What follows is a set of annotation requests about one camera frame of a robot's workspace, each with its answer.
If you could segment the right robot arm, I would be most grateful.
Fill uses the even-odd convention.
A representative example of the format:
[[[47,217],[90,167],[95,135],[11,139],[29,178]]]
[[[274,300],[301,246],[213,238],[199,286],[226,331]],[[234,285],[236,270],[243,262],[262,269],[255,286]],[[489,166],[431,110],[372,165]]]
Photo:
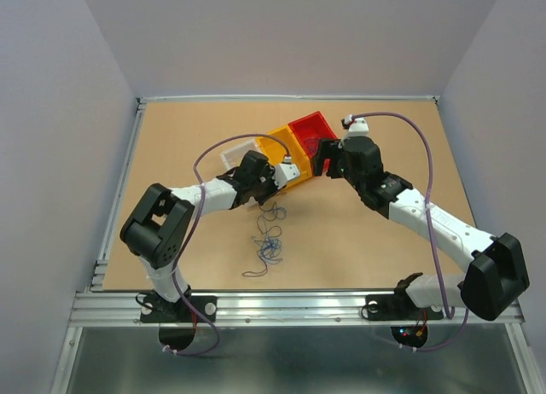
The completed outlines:
[[[491,235],[427,203],[410,182],[384,170],[370,138],[322,139],[312,166],[317,176],[345,179],[370,210],[432,240],[462,270],[462,275],[415,273],[400,281],[392,297],[398,315],[412,317],[422,308],[447,304],[494,321],[529,287],[516,237]]]

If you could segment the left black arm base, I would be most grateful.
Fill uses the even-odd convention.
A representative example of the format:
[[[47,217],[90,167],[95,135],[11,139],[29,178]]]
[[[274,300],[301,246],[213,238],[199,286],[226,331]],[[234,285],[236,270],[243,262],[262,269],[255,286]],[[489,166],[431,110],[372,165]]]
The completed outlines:
[[[138,293],[135,297],[140,306],[140,322],[142,323],[189,323],[193,320],[202,322],[195,315],[190,314],[190,308],[182,301],[176,303],[164,300],[155,291]],[[211,322],[216,321],[216,310],[211,314],[206,313],[207,305],[217,306],[218,298],[212,295],[189,296],[189,302]]]

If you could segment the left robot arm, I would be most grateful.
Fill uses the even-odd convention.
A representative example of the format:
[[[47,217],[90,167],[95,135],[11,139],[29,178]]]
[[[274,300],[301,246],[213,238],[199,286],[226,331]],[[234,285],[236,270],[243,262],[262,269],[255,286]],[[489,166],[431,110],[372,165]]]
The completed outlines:
[[[189,235],[189,225],[215,211],[228,211],[255,200],[260,205],[299,177],[289,156],[272,165],[260,152],[249,150],[241,163],[212,180],[185,188],[148,187],[125,221],[120,239],[144,266],[153,283],[151,314],[182,320],[189,313],[190,286],[177,268]]]

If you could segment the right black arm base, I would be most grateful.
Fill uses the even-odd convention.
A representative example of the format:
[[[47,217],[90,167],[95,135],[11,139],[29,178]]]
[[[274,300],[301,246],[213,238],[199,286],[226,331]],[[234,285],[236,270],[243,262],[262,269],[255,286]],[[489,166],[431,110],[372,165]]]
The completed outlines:
[[[369,294],[360,309],[360,316],[371,322],[442,320],[444,315],[431,307],[418,308],[398,294]]]

